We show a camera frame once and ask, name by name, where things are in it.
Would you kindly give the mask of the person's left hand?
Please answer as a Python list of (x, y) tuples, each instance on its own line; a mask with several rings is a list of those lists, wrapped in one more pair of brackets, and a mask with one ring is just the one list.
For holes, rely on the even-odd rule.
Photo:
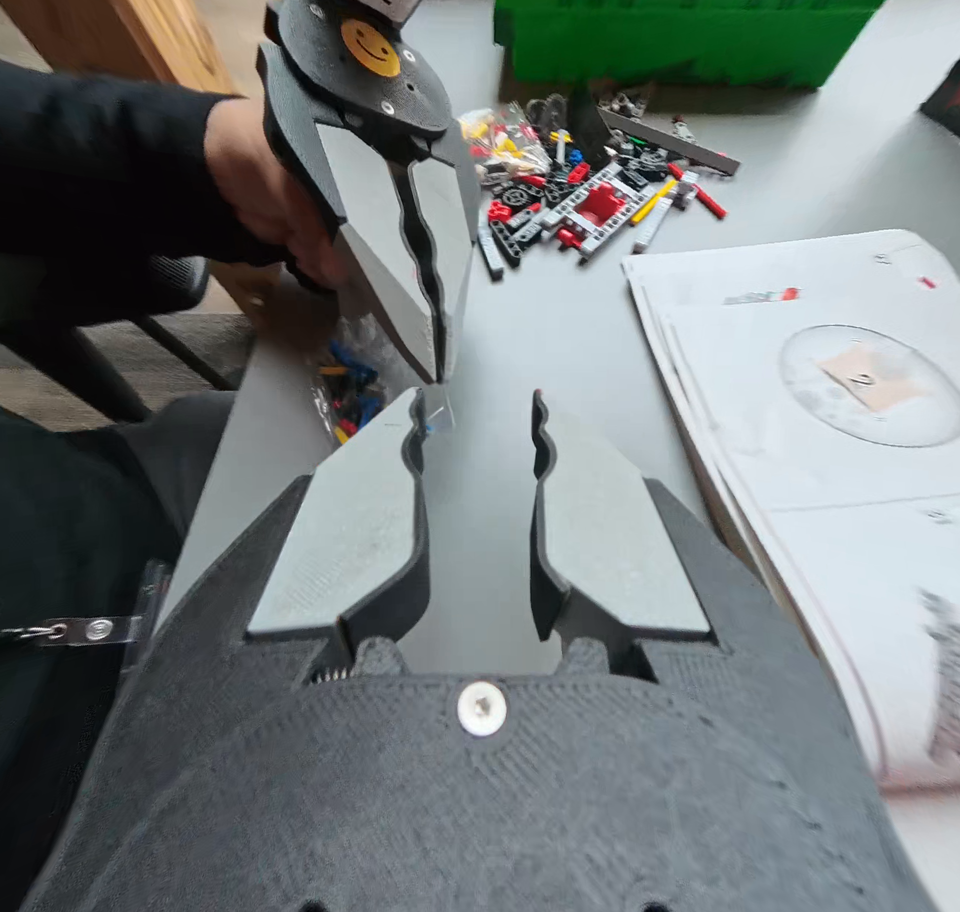
[(348, 273), (323, 215), (272, 151), (262, 100), (217, 102), (205, 126), (203, 154), (223, 200), (258, 242), (283, 250), (319, 286), (339, 290)]

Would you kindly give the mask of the white lego instruction booklet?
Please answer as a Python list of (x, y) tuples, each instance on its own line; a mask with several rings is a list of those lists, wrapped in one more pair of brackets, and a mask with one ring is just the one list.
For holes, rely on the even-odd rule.
[(874, 779), (958, 787), (958, 275), (882, 230), (625, 259), (693, 459)]

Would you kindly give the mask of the grey lego chassis red seat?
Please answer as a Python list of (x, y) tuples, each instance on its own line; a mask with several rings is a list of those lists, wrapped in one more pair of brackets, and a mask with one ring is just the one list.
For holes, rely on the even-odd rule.
[(656, 188), (644, 178), (636, 188), (630, 184), (633, 178), (617, 162), (610, 162), (540, 217), (542, 236), (576, 252), (585, 266), (653, 200)]

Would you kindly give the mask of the person's left forearm black sleeve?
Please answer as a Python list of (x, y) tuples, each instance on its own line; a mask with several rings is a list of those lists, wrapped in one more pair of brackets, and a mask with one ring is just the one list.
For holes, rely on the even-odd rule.
[(242, 225), (205, 159), (210, 113), (230, 98), (2, 62), (2, 254), (282, 260)]

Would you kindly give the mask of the clear bag yellow lego parts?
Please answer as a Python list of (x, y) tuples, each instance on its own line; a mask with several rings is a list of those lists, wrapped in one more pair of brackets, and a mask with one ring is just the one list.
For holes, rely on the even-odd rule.
[(482, 184), (551, 171), (551, 158), (516, 102), (464, 113), (458, 122)]

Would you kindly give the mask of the wooden cabinet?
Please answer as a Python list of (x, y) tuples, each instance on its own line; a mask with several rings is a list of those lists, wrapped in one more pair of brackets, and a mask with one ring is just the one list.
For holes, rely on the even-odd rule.
[(1, 0), (1, 6), (56, 71), (234, 91), (194, 0)]

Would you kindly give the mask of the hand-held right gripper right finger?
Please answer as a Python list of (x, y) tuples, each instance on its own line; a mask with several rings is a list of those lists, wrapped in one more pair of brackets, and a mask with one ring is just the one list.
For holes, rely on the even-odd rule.
[(712, 626), (640, 470), (532, 397), (530, 605), (537, 637), (704, 640)]

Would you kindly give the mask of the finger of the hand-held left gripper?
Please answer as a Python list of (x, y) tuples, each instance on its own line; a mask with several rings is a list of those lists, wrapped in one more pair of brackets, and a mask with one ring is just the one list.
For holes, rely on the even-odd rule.
[(479, 218), (479, 185), (459, 131), (407, 166), (407, 243), (414, 258), (407, 346), (427, 381), (452, 376), (461, 342)]
[(403, 232), (402, 205), (383, 157), (353, 132), (318, 124), (318, 140), (345, 213), (338, 240), (349, 249), (384, 329), (426, 383), (438, 379), (433, 308)]

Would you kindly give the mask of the person's dark clothed body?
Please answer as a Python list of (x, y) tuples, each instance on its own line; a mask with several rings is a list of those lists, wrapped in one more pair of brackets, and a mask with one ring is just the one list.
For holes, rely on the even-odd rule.
[[(175, 565), (234, 403), (188, 394), (143, 422), (57, 433), (2, 411), (2, 628), (131, 615)], [(2, 646), (1, 908), (17, 910), (71, 808), (125, 648)]]

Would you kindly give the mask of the long dark grey lego plate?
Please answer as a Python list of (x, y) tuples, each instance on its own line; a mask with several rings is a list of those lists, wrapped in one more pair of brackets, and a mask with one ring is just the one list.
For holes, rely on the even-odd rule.
[(693, 141), (661, 131), (642, 123), (642, 121), (635, 121), (608, 109), (599, 107), (597, 110), (601, 120), (609, 130), (619, 131), (630, 138), (636, 138), (657, 146), (690, 161), (690, 163), (706, 166), (727, 176), (736, 175), (741, 168), (740, 161), (723, 153), (707, 149)]

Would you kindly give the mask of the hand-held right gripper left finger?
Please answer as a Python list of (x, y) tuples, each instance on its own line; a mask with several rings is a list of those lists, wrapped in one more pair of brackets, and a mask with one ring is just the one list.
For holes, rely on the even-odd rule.
[(246, 640), (325, 639), (355, 657), (369, 639), (398, 643), (430, 599), (422, 389), (403, 391), (309, 479), (266, 559)]

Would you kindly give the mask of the black chair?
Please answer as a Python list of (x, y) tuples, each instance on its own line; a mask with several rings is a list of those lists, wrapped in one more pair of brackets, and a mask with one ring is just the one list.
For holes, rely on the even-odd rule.
[(210, 282), (201, 257), (2, 257), (2, 348), (64, 387), (115, 423), (139, 423), (151, 411), (84, 328), (128, 321), (204, 379), (235, 391), (159, 317), (184, 313), (202, 301)]

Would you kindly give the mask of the green plastic bin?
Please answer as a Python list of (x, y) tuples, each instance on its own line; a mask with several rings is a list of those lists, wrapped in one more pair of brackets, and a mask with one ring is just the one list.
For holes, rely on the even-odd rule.
[(522, 82), (825, 84), (886, 0), (495, 0)]

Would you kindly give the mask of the clear bag small lego pins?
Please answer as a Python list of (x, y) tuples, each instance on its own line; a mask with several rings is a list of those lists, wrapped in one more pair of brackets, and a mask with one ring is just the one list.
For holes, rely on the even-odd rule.
[(427, 435), (450, 433), (456, 426), (447, 387), (419, 377), (372, 314), (339, 318), (310, 368), (320, 421), (335, 446), (414, 388), (423, 392)]

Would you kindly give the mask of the pile of loose lego pieces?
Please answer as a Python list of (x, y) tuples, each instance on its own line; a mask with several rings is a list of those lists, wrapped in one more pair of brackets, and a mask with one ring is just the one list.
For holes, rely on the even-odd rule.
[(617, 162), (631, 174), (630, 184), (636, 188), (641, 178), (649, 181), (655, 187), (654, 198), (588, 264), (626, 233), (631, 235), (630, 255), (645, 254), (667, 217), (674, 211), (684, 212), (694, 203), (715, 220), (726, 219), (727, 210), (705, 181), (735, 175), (720, 174), (622, 132), (611, 131), (597, 110), (608, 109), (710, 149), (694, 135), (681, 115), (674, 116), (668, 125), (649, 119), (646, 108), (651, 96), (651, 87), (599, 95), (578, 89), (570, 95), (554, 92), (524, 106), (519, 104), (552, 160), (551, 171), (546, 176), (503, 176), (490, 185), (479, 179), (484, 207), (476, 248), (490, 281), (499, 283), (508, 270), (519, 270), (523, 259), (540, 244), (552, 243), (559, 251), (574, 254), (578, 262), (576, 252), (562, 249), (556, 241), (543, 237), (538, 221), (610, 162)]

